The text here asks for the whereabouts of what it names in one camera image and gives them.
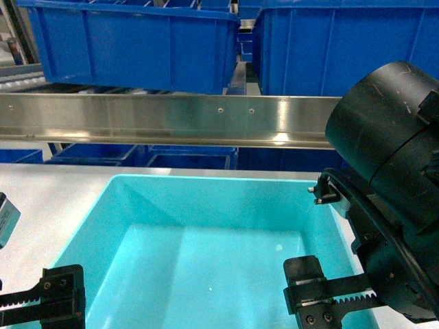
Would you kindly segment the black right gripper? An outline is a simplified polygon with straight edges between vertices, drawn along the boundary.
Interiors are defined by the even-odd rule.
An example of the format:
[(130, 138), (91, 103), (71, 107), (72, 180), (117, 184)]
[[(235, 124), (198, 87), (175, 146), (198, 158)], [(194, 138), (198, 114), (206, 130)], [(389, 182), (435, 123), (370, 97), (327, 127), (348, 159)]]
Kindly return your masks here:
[[(405, 240), (437, 291), (438, 223), (414, 234), (353, 169), (347, 169), (346, 176)], [(395, 249), (355, 200), (346, 215), (355, 235), (351, 249), (365, 273), (329, 280), (316, 256), (285, 260), (283, 270), (287, 288), (283, 293), (288, 313), (296, 318), (298, 327), (341, 328), (345, 315), (385, 305), (412, 323), (437, 320), (407, 265), (401, 262)], [(376, 295), (357, 295), (365, 291), (375, 291)]]

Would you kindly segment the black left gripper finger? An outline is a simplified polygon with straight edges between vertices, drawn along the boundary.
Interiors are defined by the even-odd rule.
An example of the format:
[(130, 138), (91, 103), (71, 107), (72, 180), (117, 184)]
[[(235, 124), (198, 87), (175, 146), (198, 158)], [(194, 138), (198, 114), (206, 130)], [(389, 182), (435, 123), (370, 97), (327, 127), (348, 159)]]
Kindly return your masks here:
[(85, 328), (85, 310), (83, 266), (43, 269), (31, 289), (1, 296), (1, 326), (38, 321), (41, 328)]

